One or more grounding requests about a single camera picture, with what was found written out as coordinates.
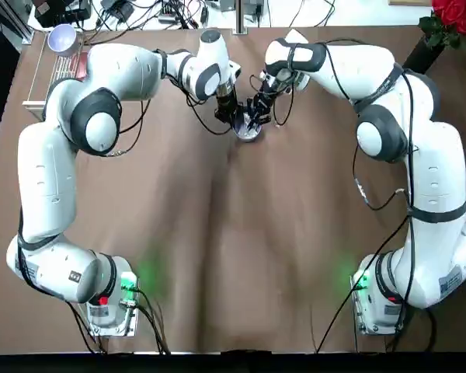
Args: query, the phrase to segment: brown tabletop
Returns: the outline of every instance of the brown tabletop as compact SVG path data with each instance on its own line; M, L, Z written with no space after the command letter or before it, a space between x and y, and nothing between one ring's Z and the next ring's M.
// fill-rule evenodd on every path
M224 31L230 58L242 66L240 98L252 96L249 76L263 67L271 40L287 29ZM301 29L310 40L357 37L390 49L403 62L421 33L415 27ZM131 32L118 42L148 49L196 51L200 31ZM0 127L0 354L84 350L68 307L29 289L5 265L18 224L17 139L34 123L21 107L43 36L25 47ZM40 71L48 80L51 70ZM442 93L439 120L461 132L466 152L466 50L445 51L429 71ZM279 100L278 116L290 98ZM212 99L199 108L216 130ZM125 103L122 126L139 116ZM315 342L349 290L349 275L374 252L405 214L397 199L374 213L353 183L356 115L350 105L312 82L296 93L283 128L267 127L261 141L215 137L196 121L184 95L162 84L137 146L118 159L80 154L78 217L66 236L78 245L119 254L142 276L144 290L164 308L172 350L265 349L310 351L310 304ZM126 148L136 133L125 134ZM359 155L357 172L374 201L405 187L405 168ZM388 246L402 246L401 232ZM466 284L433 308L437 350L466 350ZM429 323L417 312L402 348L422 350ZM360 350L383 350L383 337L359 337ZM111 340L110 351L155 350L144 319L137 337ZM323 347L353 351L347 305Z

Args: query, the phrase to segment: green indicator light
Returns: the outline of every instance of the green indicator light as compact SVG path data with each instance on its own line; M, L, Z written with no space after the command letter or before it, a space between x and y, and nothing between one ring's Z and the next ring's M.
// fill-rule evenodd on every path
M122 298L124 301L133 301L136 297L135 290L138 289L137 277L133 272L123 272L121 274Z
M357 290L367 288L367 279L369 278L369 276L370 276L369 270L366 270L366 271L358 270L356 274L354 274L354 281L357 281L360 279L356 285Z

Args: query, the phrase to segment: wire rack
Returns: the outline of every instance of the wire rack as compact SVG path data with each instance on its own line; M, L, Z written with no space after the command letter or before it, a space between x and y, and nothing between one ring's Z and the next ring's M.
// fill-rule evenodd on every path
M42 71L43 69L40 68L42 65L43 60L45 59L46 54L53 54L52 51L47 45L47 35L44 35L43 43L41 45L40 56L38 57L37 66L34 71L33 81L31 82L30 92L28 93L28 97L25 101L23 101L23 106L31 112L32 115L35 116L38 120L42 119L42 112L43 108L45 107L45 101L47 100L47 93L48 89L58 80L63 78L75 78L76 71L78 70L79 60L81 53L83 51L83 36L81 34L78 35L81 38L81 43L79 49L70 57L61 57L56 56L54 65L52 67L52 73L50 76L50 81L48 83L48 87L46 92L41 97L33 97L34 96L34 89L37 87L38 84L38 72Z

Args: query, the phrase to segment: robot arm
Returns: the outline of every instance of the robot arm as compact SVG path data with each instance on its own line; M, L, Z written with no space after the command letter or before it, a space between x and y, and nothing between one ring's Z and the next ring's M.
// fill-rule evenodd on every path
M217 41L224 44L222 37ZM121 101L151 99L164 78L199 100L215 94L222 73L217 62L225 52L228 60L225 47L215 45L201 40L197 56L185 50L167 54L123 44L95 46L85 80L52 86L44 122L19 136L22 208L7 264L37 290L87 303L99 335L126 335L132 310L121 302L128 281L136 286L137 280L125 259L83 249L64 237L76 215L75 156L79 150L98 156L110 152L119 135Z
M409 192L414 190L414 205L408 210L413 233L409 230L403 248L380 255L371 264L373 255L364 258L353 276L355 283L365 271L360 290L353 292L360 330L395 333L412 255L414 274L407 302L414 307L441 302L466 279L464 151L453 126L430 119L440 104L435 84L425 75L403 72L382 47L309 44L295 30L268 47L263 79L249 107L251 125L269 116L274 100L289 85L303 89L312 79L353 105L358 114L356 138L364 153L412 167L414 185ZM411 102L414 151L409 165Z

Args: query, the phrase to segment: small cup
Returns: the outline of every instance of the small cup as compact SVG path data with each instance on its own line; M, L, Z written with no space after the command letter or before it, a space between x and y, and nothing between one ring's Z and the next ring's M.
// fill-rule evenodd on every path
M73 26L63 23L48 34L48 47L61 57L70 57L81 45L81 39Z

